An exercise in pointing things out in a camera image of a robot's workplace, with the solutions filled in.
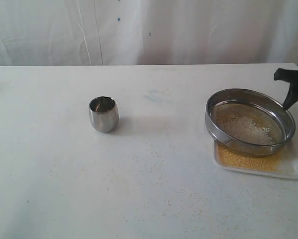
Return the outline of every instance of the white curtain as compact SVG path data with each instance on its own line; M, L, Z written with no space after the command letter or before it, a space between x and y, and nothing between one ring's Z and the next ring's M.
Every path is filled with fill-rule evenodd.
M0 0L0 65L295 62L298 0Z

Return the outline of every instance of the plastic tray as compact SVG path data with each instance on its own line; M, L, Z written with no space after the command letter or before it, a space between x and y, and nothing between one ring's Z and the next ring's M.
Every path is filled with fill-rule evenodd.
M285 147L279 152L279 164L277 172L268 172L261 170L253 170L253 169L245 169L245 168L237 168L224 165L219 159L219 155L217 152L217 142L213 143L213 159L216 165L221 168L242 172L242 173L250 173L256 175L263 175L269 177L276 178L287 178L287 179L298 179L298 157L296 156L292 146L290 144L286 144Z

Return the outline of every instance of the white table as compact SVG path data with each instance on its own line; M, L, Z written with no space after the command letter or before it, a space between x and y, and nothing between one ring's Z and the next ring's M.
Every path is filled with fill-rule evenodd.
M298 239L298 180L217 167L204 125L221 89L283 102L278 67L296 69L0 67L0 239ZM109 134L89 122L100 95L120 112Z

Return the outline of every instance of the metal sieve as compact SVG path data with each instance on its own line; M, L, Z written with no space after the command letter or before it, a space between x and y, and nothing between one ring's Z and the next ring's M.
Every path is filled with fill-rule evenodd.
M241 128L235 125L233 131L229 132L228 126L234 120L239 120L237 122ZM263 144L261 140L254 141L255 137L241 137L244 131L247 133L242 126L248 126L248 122L252 122L259 132L263 130L264 136L270 141L262 140L266 142ZM276 153L293 137L296 128L292 115L283 110L279 102L262 93L245 89L226 89L213 94L206 104L205 124L215 141L251 157Z

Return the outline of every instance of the metal cup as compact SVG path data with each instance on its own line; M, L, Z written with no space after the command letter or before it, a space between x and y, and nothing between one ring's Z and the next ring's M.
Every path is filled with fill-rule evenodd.
M89 104L89 119L95 130L103 133L112 131L119 122L115 100L107 96L93 99Z

